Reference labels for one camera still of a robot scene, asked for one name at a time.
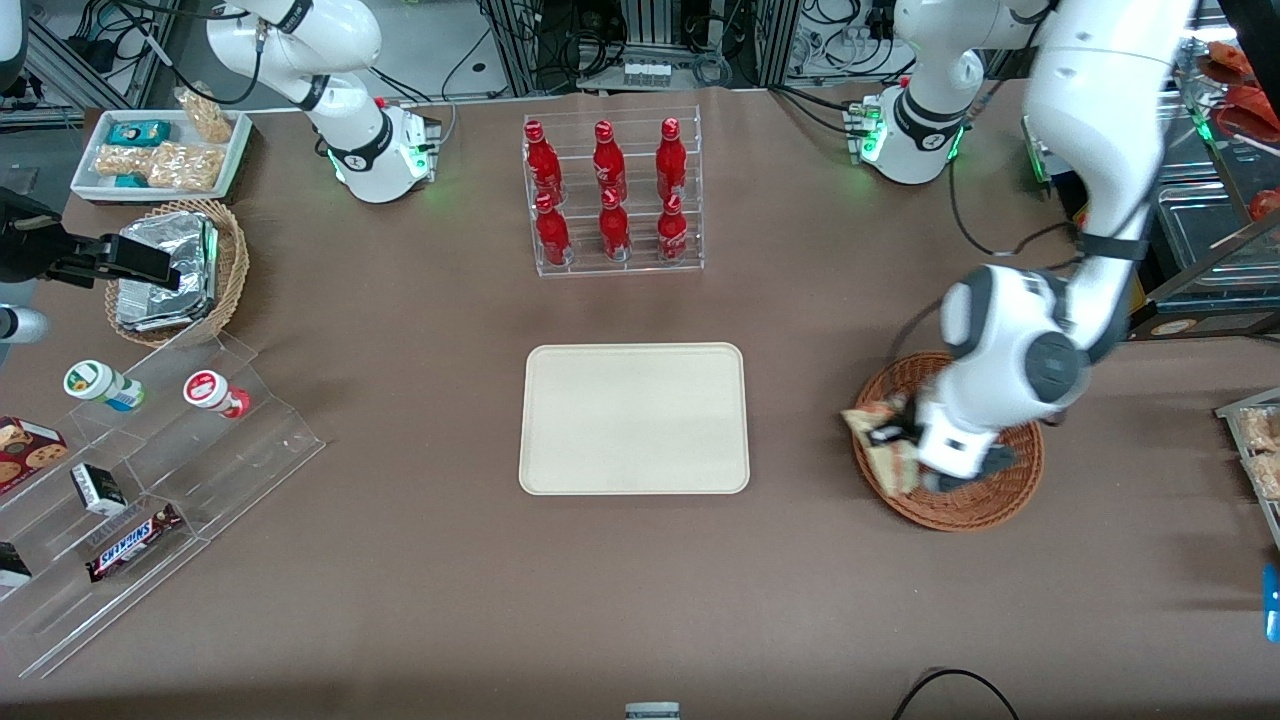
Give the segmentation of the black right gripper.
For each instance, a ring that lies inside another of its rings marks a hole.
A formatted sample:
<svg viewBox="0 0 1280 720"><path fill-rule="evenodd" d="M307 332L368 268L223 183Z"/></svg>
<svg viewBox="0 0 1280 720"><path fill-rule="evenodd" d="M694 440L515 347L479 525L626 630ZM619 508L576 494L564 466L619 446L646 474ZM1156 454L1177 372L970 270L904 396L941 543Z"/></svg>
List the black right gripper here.
<svg viewBox="0 0 1280 720"><path fill-rule="evenodd" d="M36 279L84 288L97 279L133 281L173 292L180 288L180 273L172 266L169 252L123 234L73 234L51 209L3 188L1 282Z"/></svg>

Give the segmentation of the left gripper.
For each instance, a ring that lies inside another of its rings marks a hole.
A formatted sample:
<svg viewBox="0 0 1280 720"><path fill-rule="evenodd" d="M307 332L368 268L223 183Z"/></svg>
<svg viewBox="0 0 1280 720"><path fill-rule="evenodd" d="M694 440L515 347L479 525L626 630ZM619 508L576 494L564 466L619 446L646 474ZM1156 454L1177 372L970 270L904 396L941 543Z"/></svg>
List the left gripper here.
<svg viewBox="0 0 1280 720"><path fill-rule="evenodd" d="M892 395L886 402L893 413L887 424L867 432L867 447L916 447L918 462L945 486L965 486L1004 469L997 429L956 420L936 398Z"/></svg>

